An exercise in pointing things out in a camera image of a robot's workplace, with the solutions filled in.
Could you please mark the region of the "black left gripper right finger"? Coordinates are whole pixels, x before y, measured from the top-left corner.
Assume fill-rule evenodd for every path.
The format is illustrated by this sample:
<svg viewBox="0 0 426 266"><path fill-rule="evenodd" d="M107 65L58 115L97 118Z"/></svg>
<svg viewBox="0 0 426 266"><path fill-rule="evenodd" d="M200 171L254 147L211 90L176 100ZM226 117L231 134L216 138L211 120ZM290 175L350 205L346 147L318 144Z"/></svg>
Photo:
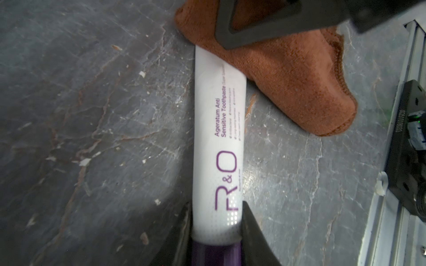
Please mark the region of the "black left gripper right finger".
<svg viewBox="0 0 426 266"><path fill-rule="evenodd" d="M243 202L242 236L243 266L281 266L246 201Z"/></svg>

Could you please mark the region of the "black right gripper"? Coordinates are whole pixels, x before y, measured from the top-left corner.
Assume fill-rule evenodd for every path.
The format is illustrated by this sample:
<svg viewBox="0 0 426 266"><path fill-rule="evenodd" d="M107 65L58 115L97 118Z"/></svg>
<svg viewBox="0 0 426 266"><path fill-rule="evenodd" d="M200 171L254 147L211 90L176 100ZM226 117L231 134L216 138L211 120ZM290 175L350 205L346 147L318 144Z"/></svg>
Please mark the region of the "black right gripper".
<svg viewBox="0 0 426 266"><path fill-rule="evenodd" d="M345 1L351 23L365 33L393 17L424 4L421 0L348 0Z"/></svg>

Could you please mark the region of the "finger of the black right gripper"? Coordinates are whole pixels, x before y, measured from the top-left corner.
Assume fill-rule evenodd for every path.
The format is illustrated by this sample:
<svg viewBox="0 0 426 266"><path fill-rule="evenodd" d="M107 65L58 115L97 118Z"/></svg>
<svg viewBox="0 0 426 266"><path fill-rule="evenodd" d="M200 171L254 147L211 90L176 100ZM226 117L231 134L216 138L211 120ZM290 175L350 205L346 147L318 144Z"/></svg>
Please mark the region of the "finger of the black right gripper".
<svg viewBox="0 0 426 266"><path fill-rule="evenodd" d="M226 50L267 39L312 31L339 24L350 18L346 1L291 1L273 14L241 30L233 29L237 1L220 1L215 38Z"/></svg>

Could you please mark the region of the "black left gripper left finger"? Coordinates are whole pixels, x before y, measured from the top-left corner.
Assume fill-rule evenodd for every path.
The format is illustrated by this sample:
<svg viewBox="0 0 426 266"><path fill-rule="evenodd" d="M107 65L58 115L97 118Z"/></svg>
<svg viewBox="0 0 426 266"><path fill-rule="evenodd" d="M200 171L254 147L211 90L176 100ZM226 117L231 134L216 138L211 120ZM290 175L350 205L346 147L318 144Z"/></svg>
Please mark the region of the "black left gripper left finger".
<svg viewBox="0 0 426 266"><path fill-rule="evenodd" d="M150 262L150 266L190 266L191 265L192 203L187 202L177 217L160 251Z"/></svg>

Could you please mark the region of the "white R&O purple cap tube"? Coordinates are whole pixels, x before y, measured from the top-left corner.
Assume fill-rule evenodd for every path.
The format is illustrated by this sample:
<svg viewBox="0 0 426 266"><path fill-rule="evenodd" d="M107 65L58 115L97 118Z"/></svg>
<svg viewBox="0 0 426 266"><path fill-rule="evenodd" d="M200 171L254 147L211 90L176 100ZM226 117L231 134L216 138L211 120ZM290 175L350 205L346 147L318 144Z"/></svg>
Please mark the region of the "white R&O purple cap tube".
<svg viewBox="0 0 426 266"><path fill-rule="evenodd" d="M239 266L243 215L246 76L195 48L194 266Z"/></svg>

